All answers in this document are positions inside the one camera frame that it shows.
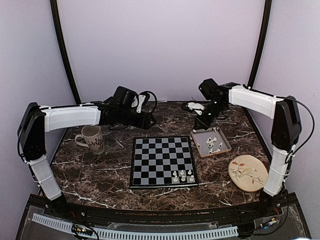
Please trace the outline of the black grey chess board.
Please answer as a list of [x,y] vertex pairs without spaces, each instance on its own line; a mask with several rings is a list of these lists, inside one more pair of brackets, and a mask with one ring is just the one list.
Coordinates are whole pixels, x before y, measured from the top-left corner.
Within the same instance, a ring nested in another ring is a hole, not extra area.
[[[173,182],[176,171],[179,182]],[[191,140],[187,135],[135,137],[130,168],[131,189],[186,188],[199,185]]]

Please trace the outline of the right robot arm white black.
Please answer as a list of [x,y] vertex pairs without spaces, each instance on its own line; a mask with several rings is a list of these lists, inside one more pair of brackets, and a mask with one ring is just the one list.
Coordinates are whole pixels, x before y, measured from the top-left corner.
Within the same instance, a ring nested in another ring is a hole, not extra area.
[[305,107],[305,104],[293,96],[272,95],[235,82],[219,85],[212,78],[205,79],[198,89],[208,104],[197,114],[194,130],[207,130],[229,105],[246,108],[272,120],[272,159],[263,191],[276,196],[289,174],[293,158],[304,146],[298,142],[302,132],[299,106]]

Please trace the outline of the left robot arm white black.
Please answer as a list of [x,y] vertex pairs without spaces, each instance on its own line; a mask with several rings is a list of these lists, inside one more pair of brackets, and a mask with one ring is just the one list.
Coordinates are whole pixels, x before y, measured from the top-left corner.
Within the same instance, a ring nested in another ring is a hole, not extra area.
[[43,195],[50,201],[51,210],[60,218],[71,213],[65,196],[54,176],[48,157],[48,139],[52,132],[79,126],[115,126],[118,124],[148,130],[156,124],[154,111],[157,96],[150,90],[137,93],[118,86],[115,93],[103,101],[70,105],[27,105],[17,130],[17,153],[28,165],[32,177]]

